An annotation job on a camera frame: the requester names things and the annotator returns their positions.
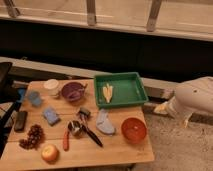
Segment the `wooden table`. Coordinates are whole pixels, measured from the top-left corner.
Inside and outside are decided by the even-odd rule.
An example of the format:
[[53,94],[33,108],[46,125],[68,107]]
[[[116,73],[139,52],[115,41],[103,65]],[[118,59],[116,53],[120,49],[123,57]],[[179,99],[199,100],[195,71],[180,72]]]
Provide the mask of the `wooden table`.
[[[60,81],[61,88],[68,82],[75,80]],[[113,164],[128,164],[149,162],[154,160],[152,146],[149,136],[139,145],[128,144],[122,134],[120,126],[128,117],[137,117],[144,121],[144,115],[141,107],[128,107],[119,109],[110,109],[108,118],[116,127],[116,134],[107,136],[96,129],[95,121],[98,114],[98,107],[95,103],[93,80],[78,80],[82,84],[88,84],[85,92],[85,98],[79,102],[69,103],[60,97],[53,99],[43,88],[42,81],[31,82],[29,90],[37,90],[43,99],[42,106],[33,107],[28,100],[24,100],[21,110],[28,111],[28,118],[23,133],[11,131],[8,143],[0,160],[1,170],[37,170],[51,168],[71,168],[86,167]],[[61,121],[54,126],[49,126],[42,116],[44,108],[52,106],[59,114]],[[69,151],[62,148],[62,139],[64,131],[69,121],[77,119],[76,113],[80,106],[91,111],[91,119],[88,122],[89,127],[103,142],[104,147],[97,146],[87,135],[76,139],[70,135]],[[19,146],[19,139],[26,139],[27,132],[33,124],[40,124],[44,129],[45,141],[35,150],[25,150]],[[54,164],[48,164],[41,158],[41,149],[46,144],[55,144],[60,151],[58,160]]]

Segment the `orange bowl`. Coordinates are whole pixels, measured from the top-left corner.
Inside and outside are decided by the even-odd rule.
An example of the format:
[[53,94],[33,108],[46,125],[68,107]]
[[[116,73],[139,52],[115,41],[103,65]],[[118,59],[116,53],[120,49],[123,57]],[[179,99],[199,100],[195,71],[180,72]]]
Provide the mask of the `orange bowl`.
[[140,119],[128,118],[122,123],[121,132],[128,142],[138,144],[146,137],[147,129]]

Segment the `carrot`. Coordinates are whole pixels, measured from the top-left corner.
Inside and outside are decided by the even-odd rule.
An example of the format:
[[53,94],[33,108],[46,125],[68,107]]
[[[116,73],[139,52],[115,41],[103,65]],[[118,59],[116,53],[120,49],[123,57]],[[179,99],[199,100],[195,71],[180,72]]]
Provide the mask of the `carrot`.
[[66,129],[64,132],[63,149],[64,151],[69,150],[69,130],[68,129]]

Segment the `blue sponge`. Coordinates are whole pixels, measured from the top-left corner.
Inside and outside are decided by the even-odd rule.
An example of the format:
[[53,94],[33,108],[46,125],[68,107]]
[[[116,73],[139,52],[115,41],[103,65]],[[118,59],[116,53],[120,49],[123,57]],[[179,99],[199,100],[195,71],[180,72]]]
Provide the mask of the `blue sponge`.
[[52,107],[47,107],[46,109],[44,109],[43,116],[47,120],[48,124],[50,124],[51,126],[60,121],[60,118]]

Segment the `black object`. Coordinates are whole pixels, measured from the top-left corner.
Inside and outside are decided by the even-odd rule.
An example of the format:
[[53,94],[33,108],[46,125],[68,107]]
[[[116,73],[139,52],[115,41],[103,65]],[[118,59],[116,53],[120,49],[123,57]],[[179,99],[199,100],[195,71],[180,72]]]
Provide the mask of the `black object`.
[[12,67],[11,62],[0,63],[0,103],[13,102],[10,108],[5,112],[5,114],[0,119],[0,156],[3,152],[4,145],[6,143],[7,137],[5,134],[8,133],[8,129],[5,125],[14,110],[18,110],[20,103],[17,100],[20,99],[20,94],[18,90],[12,87],[12,81],[8,79],[8,72]]
[[85,125],[82,125],[82,129],[84,132],[87,133],[87,135],[89,135],[89,137],[95,141],[96,144],[98,144],[100,147],[103,147],[102,142],[100,141],[100,139],[97,137],[97,135],[95,135],[94,132],[92,132],[88,127],[86,127]]
[[14,125],[15,132],[21,132],[24,130],[27,114],[28,114],[27,111],[19,111],[17,113],[17,118]]

